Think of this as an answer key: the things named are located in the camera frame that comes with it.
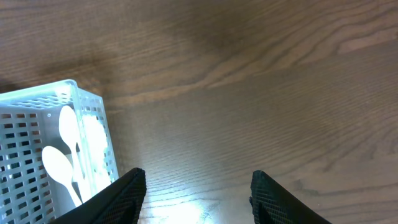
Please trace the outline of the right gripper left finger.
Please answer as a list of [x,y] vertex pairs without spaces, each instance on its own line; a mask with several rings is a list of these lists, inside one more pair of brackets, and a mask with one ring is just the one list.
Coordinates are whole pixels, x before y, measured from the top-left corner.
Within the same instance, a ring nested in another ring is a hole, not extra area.
[[146,173],[133,168],[79,207],[51,224],[137,224],[146,196]]

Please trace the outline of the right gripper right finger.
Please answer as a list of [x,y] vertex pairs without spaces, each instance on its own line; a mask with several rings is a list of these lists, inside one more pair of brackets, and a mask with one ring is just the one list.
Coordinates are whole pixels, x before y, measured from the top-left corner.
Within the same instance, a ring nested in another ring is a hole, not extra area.
[[252,174],[249,202],[255,224],[330,224],[262,170]]

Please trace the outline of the white plastic spoon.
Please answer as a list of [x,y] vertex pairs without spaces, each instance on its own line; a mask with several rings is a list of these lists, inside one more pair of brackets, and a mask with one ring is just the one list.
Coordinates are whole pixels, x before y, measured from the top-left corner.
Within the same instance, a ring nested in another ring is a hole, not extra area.
[[48,175],[68,190],[74,205],[79,207],[82,202],[72,186],[73,167],[67,157],[57,148],[45,146],[42,161]]
[[90,199],[91,193],[83,178],[83,171],[76,150],[76,145],[80,140],[80,131],[76,114],[70,106],[63,106],[60,110],[58,127],[61,139],[70,148],[73,162],[73,176],[78,184],[82,202],[85,203]]
[[96,116],[84,115],[83,124],[90,152],[91,170],[93,171],[94,185],[98,192],[111,184],[108,171],[105,166],[105,149],[108,146],[103,125]]

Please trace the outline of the clear white perforated basket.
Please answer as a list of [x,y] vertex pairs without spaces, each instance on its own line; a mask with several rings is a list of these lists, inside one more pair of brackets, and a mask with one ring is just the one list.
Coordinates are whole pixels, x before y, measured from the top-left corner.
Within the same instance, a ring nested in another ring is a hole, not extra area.
[[78,87],[74,80],[61,80],[1,95],[1,222],[49,223],[75,208],[68,190],[45,170],[42,150],[53,146],[72,161],[70,148],[61,139],[59,116],[70,106],[78,121],[76,145],[83,178],[90,198],[94,185],[90,152],[83,124],[84,115],[96,116],[103,125],[108,146],[104,161],[111,183],[119,178],[103,99]]

